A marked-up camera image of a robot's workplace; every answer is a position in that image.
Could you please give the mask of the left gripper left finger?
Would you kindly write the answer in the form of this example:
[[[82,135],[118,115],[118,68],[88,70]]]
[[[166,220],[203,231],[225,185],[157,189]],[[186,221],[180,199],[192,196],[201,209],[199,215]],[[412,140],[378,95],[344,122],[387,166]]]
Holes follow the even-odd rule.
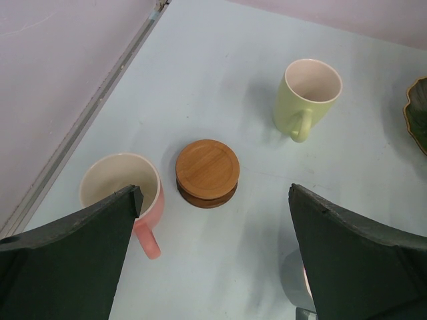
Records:
[[[129,185],[1,240],[2,319],[108,319],[143,194]]]

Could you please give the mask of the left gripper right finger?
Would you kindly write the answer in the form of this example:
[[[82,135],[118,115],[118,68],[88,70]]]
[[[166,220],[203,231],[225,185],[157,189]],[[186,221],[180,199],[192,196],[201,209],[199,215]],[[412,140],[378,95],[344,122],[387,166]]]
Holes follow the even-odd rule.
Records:
[[[318,319],[425,319],[426,238],[301,185],[289,207]]]

